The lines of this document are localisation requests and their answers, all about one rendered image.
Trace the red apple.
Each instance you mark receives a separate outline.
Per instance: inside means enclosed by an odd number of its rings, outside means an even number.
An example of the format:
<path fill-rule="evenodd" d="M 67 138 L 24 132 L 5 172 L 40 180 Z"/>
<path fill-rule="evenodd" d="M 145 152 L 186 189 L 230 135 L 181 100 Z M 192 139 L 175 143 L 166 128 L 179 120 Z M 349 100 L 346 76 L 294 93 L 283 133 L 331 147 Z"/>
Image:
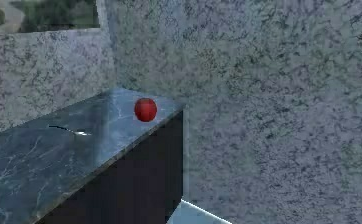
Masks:
<path fill-rule="evenodd" d="M 142 122 L 152 121 L 157 114 L 157 105 L 151 98 L 140 98 L 135 102 L 134 113 Z"/>

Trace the dark marble-topped counter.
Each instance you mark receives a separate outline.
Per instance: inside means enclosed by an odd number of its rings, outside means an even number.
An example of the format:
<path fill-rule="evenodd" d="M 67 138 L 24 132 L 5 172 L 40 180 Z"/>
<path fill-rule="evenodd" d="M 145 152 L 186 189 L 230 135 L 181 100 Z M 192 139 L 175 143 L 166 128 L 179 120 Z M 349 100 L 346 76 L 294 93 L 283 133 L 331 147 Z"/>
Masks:
<path fill-rule="evenodd" d="M 111 89 L 0 133 L 0 224 L 166 224 L 183 194 L 182 103 Z M 58 125 L 91 136 L 49 128 Z"/>

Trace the window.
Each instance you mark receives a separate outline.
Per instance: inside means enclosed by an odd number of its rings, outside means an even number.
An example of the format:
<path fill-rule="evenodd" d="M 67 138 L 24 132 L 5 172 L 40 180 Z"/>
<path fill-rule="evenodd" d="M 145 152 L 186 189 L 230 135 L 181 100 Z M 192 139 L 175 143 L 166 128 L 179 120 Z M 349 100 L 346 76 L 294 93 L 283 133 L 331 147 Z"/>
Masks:
<path fill-rule="evenodd" d="M 0 33 L 99 27 L 97 0 L 0 0 Z"/>

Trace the black-handled silver knife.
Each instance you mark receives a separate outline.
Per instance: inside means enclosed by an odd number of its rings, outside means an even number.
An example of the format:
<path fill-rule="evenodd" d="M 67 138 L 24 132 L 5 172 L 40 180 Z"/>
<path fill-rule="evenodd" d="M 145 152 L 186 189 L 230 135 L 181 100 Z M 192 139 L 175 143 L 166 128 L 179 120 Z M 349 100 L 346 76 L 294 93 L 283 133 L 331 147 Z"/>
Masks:
<path fill-rule="evenodd" d="M 48 125 L 49 128 L 57 128 L 57 129 L 61 129 L 61 130 L 65 130 L 68 131 L 74 135 L 78 135 L 78 136 L 91 136 L 91 133 L 87 133 L 83 130 L 72 130 L 66 127 L 62 127 L 62 126 L 58 126 L 58 125 Z"/>

